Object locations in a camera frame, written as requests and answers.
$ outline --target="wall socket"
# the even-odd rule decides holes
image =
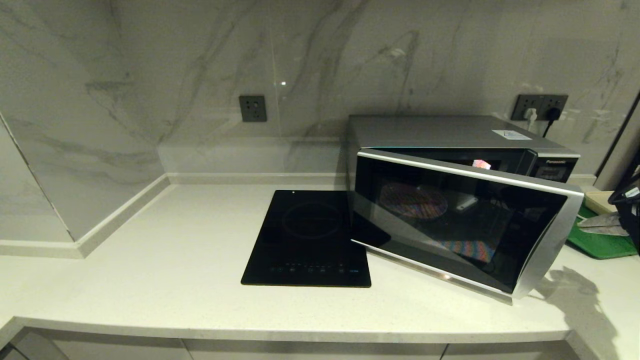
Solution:
[[[527,120],[527,118],[524,117],[524,113],[530,108],[536,109],[538,114],[540,114],[540,106],[542,106],[542,100],[544,98],[544,95],[518,95],[516,106],[513,108],[513,113],[511,114],[511,120]]]
[[[569,99],[569,95],[545,95],[545,98],[542,99],[542,106],[540,106],[540,110],[538,110],[538,120],[549,121],[550,116],[554,111],[549,111],[551,109],[557,108],[560,112],[557,114],[559,117],[562,114],[562,110],[566,105],[566,101]]]
[[[511,120],[527,120],[524,117],[525,112],[529,108],[534,108],[538,114],[538,120],[548,121],[551,114],[557,113],[552,109],[557,108],[562,113],[568,98],[568,95],[518,95]]]
[[[240,112],[243,122],[267,121],[267,107],[263,95],[240,96]]]

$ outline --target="cabinet door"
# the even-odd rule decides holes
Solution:
[[[0,360],[29,360],[14,349],[0,350]]]
[[[69,360],[191,360],[180,339],[63,331],[44,334]]]
[[[12,343],[29,360],[68,360],[51,340],[36,329],[23,330]]]
[[[440,360],[444,344],[184,340],[193,360]]]
[[[566,341],[449,344],[442,360],[579,360]]]

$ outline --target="marble backsplash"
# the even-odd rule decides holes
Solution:
[[[638,24],[639,0],[0,0],[0,110],[75,238],[163,171],[341,171],[355,113],[507,120],[568,94],[548,137],[594,174],[640,90]],[[241,94],[269,120],[241,122]]]
[[[0,1],[0,111],[78,240],[163,172],[105,1]]]
[[[349,114],[494,115],[569,94],[549,138],[594,174],[640,84],[640,2],[121,1],[169,172],[335,171]],[[264,94],[269,121],[241,122]]]
[[[72,242],[2,119],[0,154],[0,240]]]

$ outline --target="induction cooktop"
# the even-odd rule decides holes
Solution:
[[[367,254],[350,235],[347,192],[277,190],[242,284],[371,286]]]

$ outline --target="white countertop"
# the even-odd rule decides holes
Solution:
[[[230,340],[567,339],[585,359],[640,358],[638,256],[597,261],[564,247],[537,290],[512,304],[373,254],[371,288],[243,286],[283,188],[333,189],[171,185],[84,260],[0,256],[0,345],[33,326]]]

